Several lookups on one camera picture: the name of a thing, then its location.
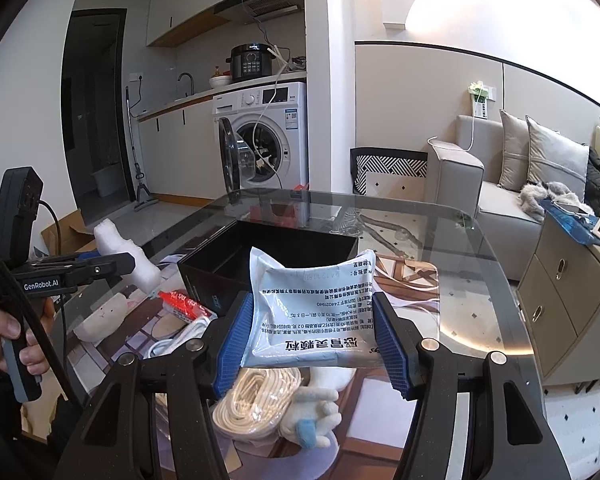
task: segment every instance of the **sofa armrest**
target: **sofa armrest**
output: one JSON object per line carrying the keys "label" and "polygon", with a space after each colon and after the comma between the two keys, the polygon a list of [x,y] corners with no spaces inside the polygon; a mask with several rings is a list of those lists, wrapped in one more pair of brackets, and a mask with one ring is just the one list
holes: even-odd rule
{"label": "sofa armrest", "polygon": [[484,165],[456,144],[434,140],[429,145],[425,202],[442,204],[475,216]]}

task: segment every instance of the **glass tabletop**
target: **glass tabletop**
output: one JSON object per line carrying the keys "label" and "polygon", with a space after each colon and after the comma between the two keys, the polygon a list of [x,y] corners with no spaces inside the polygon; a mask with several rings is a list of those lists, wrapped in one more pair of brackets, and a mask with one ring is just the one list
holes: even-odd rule
{"label": "glass tabletop", "polygon": [[[490,245],[471,217],[446,206],[421,202],[305,190],[251,189],[212,202],[142,248],[160,267],[166,283],[179,276],[174,254],[195,251],[237,219],[357,237],[359,251],[370,249],[376,253],[374,288],[387,293],[398,316],[411,319],[424,337],[438,339],[457,354],[484,357],[494,350],[505,353],[519,370],[532,402],[543,410],[536,361],[517,301]],[[119,328],[101,341],[79,340],[74,329],[119,294],[126,298],[130,311]],[[132,351],[145,357],[149,346],[162,337],[155,331],[164,317],[162,300],[147,297],[124,281],[94,282],[75,294],[66,303],[65,311],[71,379],[84,392],[97,386],[122,352]],[[58,325],[53,334],[56,348],[62,340]],[[410,421],[403,428],[387,431],[382,427],[382,418],[388,414],[376,413],[377,403],[370,401],[380,395],[396,394],[387,381],[382,369],[360,369],[346,393],[340,394],[343,421],[342,427],[335,430],[340,455],[349,451],[351,456],[366,456],[371,461],[378,457],[389,462],[399,460]],[[394,400],[397,404],[392,410],[403,410],[404,416],[409,416],[406,401],[399,394]],[[462,410],[459,401],[458,412]],[[452,461],[462,462],[466,429],[464,440],[462,436],[457,440],[456,446],[454,433],[454,447],[461,456],[454,458],[452,450]],[[248,445],[235,444],[243,464],[247,460],[245,452],[249,456],[257,454],[253,449],[245,451],[245,446]],[[259,454],[281,457],[290,453],[280,445],[267,449]]]}

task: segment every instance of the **cabinet handle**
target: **cabinet handle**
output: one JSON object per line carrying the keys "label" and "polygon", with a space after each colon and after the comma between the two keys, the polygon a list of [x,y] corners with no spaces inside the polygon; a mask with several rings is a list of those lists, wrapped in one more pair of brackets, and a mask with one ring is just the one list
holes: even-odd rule
{"label": "cabinet handle", "polygon": [[536,321],[538,321],[538,318],[540,316],[542,316],[543,312],[544,312],[544,306],[539,305],[538,308],[536,308],[536,311],[534,312],[533,316],[531,317],[531,321],[533,323],[535,323]]}
{"label": "cabinet handle", "polygon": [[559,280],[562,277],[562,273],[566,270],[566,268],[567,268],[567,260],[561,259],[558,262],[558,271],[555,274],[556,280]]}

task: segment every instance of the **open black box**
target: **open black box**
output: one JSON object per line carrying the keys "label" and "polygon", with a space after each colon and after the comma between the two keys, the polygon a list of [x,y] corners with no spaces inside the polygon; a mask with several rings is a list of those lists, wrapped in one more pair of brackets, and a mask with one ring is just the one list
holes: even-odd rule
{"label": "open black box", "polygon": [[224,316],[240,291],[251,291],[252,247],[285,267],[300,269],[336,265],[353,258],[358,254],[358,239],[237,220],[178,263],[190,297]]}

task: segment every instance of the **backsplash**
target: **backsplash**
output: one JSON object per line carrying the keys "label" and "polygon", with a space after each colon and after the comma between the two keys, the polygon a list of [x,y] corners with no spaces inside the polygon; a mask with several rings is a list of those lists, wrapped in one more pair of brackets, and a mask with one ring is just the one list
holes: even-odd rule
{"label": "backsplash", "polygon": [[[304,12],[276,18],[264,22],[262,26],[271,43],[280,48],[283,56],[287,56],[288,52],[282,50],[282,47],[291,49],[292,57],[306,55]],[[242,25],[230,22],[210,30],[176,49],[177,73],[189,72],[193,76],[195,93],[209,90],[209,78],[213,75],[215,67],[219,66],[220,72],[229,70],[229,64],[224,60],[231,56],[234,46],[243,43],[265,43],[256,23]],[[278,67],[277,62],[274,62],[274,73]],[[189,78],[181,79],[177,91],[178,97],[184,97],[184,92],[189,93]]]}

